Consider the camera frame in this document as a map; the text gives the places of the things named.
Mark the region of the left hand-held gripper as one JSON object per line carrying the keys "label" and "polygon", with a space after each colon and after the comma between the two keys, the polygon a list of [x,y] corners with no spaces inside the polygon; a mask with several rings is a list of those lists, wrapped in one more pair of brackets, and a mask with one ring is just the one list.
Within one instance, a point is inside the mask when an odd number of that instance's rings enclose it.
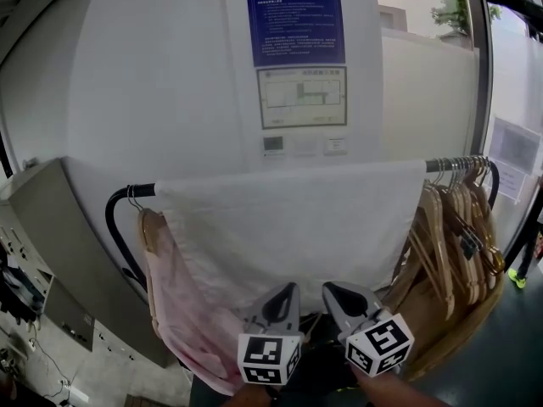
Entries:
{"label": "left hand-held gripper", "polygon": [[238,368],[245,383],[285,386],[299,363],[300,294],[294,282],[274,287],[245,310]]}

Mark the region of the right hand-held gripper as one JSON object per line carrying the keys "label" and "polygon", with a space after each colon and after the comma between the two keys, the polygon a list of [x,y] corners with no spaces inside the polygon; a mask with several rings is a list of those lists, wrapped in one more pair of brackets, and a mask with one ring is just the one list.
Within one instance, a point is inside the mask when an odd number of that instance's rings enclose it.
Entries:
{"label": "right hand-held gripper", "polygon": [[[345,358],[358,371],[379,376],[407,359],[415,342],[411,330],[399,313],[385,310],[371,319],[382,309],[371,289],[349,282],[325,282],[322,299],[343,338]],[[351,324],[361,325],[348,335]]]}

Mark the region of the white cloth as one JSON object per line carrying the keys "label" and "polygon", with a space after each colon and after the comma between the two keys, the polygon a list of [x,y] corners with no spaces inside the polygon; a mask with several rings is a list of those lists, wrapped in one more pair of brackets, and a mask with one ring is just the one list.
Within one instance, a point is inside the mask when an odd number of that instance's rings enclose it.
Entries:
{"label": "white cloth", "polygon": [[414,220],[422,160],[158,181],[188,271],[213,304],[242,309],[288,282],[306,312],[322,285],[388,286]]}

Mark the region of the black clothes rack rail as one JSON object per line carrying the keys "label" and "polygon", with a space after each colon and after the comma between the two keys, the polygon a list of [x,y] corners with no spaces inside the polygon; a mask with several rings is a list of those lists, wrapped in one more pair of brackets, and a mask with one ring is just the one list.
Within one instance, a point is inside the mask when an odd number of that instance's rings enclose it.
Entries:
{"label": "black clothes rack rail", "polygon": [[[452,160],[453,159],[448,158],[426,160],[426,171],[427,173],[437,173],[442,170],[452,171]],[[488,201],[490,208],[493,209],[500,187],[500,172],[492,160],[486,160],[489,163],[488,167],[491,173],[491,187]],[[106,226],[109,230],[110,236],[114,240],[115,246],[118,248],[121,256],[125,260],[125,265],[121,265],[120,271],[126,279],[131,279],[127,282],[131,284],[132,289],[138,293],[138,289],[136,287],[136,285],[138,285],[139,288],[145,292],[145,294],[147,294],[148,291],[146,287],[146,276],[143,273],[140,265],[135,260],[132,251],[127,246],[124,237],[117,227],[115,220],[115,207],[122,199],[129,199],[129,197],[135,197],[136,199],[154,197],[154,186],[155,183],[146,183],[130,184],[122,187],[110,196],[105,206]]]}

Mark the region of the person's right forearm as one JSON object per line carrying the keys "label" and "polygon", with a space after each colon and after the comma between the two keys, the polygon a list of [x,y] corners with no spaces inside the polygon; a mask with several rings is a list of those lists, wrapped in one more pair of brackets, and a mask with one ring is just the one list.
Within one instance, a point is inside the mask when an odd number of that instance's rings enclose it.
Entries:
{"label": "person's right forearm", "polygon": [[354,366],[351,370],[374,407],[451,407],[440,399],[417,391],[394,372],[369,377]]}

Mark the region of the person's left forearm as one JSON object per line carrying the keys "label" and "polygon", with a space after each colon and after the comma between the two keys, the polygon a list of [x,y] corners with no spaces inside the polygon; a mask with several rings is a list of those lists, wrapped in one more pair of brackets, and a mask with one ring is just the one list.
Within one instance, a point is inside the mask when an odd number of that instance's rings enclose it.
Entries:
{"label": "person's left forearm", "polygon": [[272,407],[280,399],[282,387],[247,383],[220,407]]}

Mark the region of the pink shirt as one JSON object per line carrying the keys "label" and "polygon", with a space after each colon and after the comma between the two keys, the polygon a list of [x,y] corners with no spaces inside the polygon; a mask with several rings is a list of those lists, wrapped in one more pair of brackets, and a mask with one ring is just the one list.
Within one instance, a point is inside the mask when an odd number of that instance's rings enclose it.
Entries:
{"label": "pink shirt", "polygon": [[242,321],[207,301],[167,224],[160,230],[158,254],[143,250],[155,333],[194,376],[218,393],[234,395],[243,385],[237,363]]}

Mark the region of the row of wooden hangers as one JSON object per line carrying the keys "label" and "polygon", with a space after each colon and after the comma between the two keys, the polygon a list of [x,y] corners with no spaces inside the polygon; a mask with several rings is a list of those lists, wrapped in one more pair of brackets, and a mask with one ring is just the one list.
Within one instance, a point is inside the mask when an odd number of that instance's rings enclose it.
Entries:
{"label": "row of wooden hangers", "polygon": [[[487,298],[505,258],[498,248],[495,222],[488,197],[491,173],[485,156],[453,158],[452,171],[439,171],[425,179],[411,230],[408,248],[415,252],[432,287],[451,318],[456,302],[468,305]],[[470,260],[463,256],[460,236],[476,235],[482,249]]]}

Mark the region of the teal hanger clip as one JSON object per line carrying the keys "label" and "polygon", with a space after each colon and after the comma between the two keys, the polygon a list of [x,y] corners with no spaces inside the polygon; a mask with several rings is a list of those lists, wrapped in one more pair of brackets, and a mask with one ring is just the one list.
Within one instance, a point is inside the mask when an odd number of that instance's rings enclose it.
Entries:
{"label": "teal hanger clip", "polygon": [[470,231],[464,231],[460,236],[460,245],[465,259],[470,260],[479,252],[483,244],[480,239]]}

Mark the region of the wooden hanger with shirt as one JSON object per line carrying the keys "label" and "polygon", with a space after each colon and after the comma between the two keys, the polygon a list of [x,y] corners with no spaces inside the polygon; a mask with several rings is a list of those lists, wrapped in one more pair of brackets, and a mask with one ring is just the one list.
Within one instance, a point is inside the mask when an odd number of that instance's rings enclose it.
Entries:
{"label": "wooden hanger with shirt", "polygon": [[162,214],[145,208],[138,202],[139,198],[154,196],[154,184],[129,185],[127,187],[127,199],[138,210],[137,222],[141,242],[148,253],[157,255],[160,230],[166,226],[165,218]]}

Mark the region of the small paper notice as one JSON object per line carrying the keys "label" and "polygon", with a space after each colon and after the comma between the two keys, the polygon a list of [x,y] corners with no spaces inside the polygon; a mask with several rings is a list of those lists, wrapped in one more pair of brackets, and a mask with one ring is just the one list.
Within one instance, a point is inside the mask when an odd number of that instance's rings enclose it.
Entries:
{"label": "small paper notice", "polygon": [[514,203],[518,203],[520,200],[520,194],[523,190],[523,184],[526,175],[509,164],[502,163],[495,160],[495,166],[499,172],[499,189],[498,193],[510,198]]}

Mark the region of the large paper notice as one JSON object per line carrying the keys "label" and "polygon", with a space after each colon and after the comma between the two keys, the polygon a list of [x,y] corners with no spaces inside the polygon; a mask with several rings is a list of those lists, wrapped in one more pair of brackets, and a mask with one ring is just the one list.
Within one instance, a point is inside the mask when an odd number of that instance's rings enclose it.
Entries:
{"label": "large paper notice", "polygon": [[489,156],[526,175],[532,175],[540,142],[540,134],[495,117]]}

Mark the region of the white perforated panel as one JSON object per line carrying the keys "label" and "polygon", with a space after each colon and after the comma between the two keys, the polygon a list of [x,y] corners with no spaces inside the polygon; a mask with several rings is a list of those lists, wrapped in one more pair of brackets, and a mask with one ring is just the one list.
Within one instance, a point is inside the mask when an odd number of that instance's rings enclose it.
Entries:
{"label": "white perforated panel", "polygon": [[13,263],[33,285],[33,291],[46,302],[53,273],[26,235],[12,207],[6,203],[0,203],[0,240]]}

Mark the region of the black framed glass door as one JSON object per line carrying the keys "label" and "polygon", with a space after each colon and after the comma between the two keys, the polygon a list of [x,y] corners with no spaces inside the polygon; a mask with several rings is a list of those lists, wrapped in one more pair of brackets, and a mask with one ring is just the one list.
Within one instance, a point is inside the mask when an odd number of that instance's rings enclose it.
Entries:
{"label": "black framed glass door", "polygon": [[498,8],[490,21],[492,94],[484,154],[489,156],[494,118],[541,135],[534,173],[526,175],[518,203],[497,194],[493,216],[496,242],[508,254],[529,218],[543,171],[543,0],[486,0]]}

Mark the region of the labelled white wall switch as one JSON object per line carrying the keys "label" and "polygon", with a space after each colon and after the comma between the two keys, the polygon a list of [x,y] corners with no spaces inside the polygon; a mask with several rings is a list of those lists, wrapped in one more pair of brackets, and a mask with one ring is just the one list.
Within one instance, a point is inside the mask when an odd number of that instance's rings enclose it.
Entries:
{"label": "labelled white wall switch", "polygon": [[346,137],[328,137],[324,143],[325,156],[339,156],[348,153]]}

